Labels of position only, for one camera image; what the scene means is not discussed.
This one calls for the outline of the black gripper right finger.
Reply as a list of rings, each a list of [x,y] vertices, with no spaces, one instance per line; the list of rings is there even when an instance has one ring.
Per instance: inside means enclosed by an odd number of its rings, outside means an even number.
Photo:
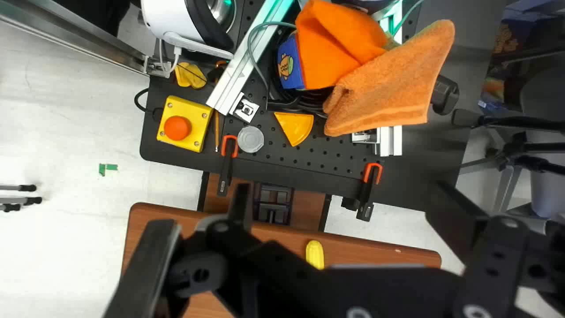
[[[508,218],[492,218],[465,258],[453,299],[455,318],[508,318],[522,267],[525,228]]]

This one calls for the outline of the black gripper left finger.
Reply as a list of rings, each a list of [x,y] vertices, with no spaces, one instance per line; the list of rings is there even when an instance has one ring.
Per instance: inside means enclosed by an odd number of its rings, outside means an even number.
[[[102,318],[169,318],[163,281],[178,242],[176,221],[149,221]]]

